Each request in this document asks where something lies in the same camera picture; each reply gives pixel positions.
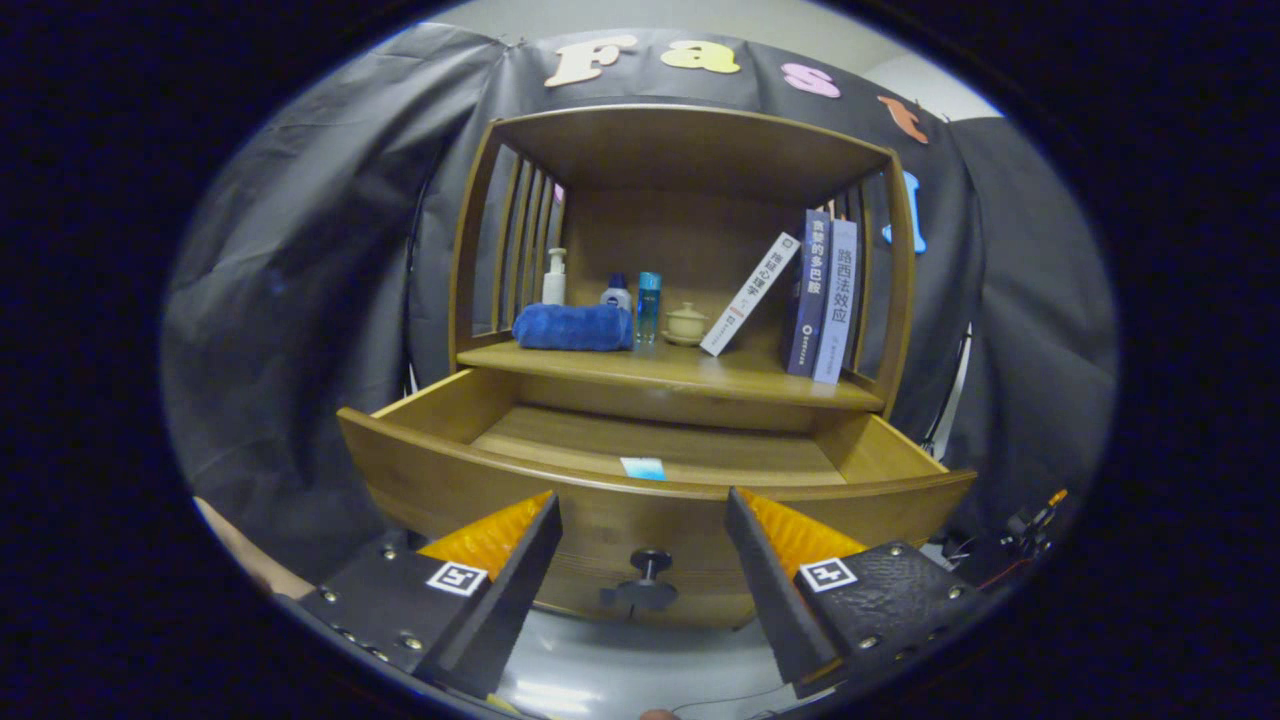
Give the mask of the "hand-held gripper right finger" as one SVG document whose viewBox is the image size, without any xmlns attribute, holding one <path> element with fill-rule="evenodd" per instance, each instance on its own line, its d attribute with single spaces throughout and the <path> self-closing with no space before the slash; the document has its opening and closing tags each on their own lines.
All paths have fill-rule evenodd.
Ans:
<svg viewBox="0 0 1280 720">
<path fill-rule="evenodd" d="M 728 492 L 724 525 L 780 676 L 800 698 L 902 674 L 989 598 L 908 543 L 864 544 L 748 489 Z"/>
</svg>

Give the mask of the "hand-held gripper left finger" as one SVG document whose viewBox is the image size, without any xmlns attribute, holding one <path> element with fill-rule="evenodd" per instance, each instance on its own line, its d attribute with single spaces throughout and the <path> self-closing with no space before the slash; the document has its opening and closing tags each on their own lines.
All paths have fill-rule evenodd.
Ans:
<svg viewBox="0 0 1280 720">
<path fill-rule="evenodd" d="M 300 606 L 402 673 L 485 700 L 500 683 L 562 534 L 552 491 L 421 548 L 390 533 Z"/>
</svg>

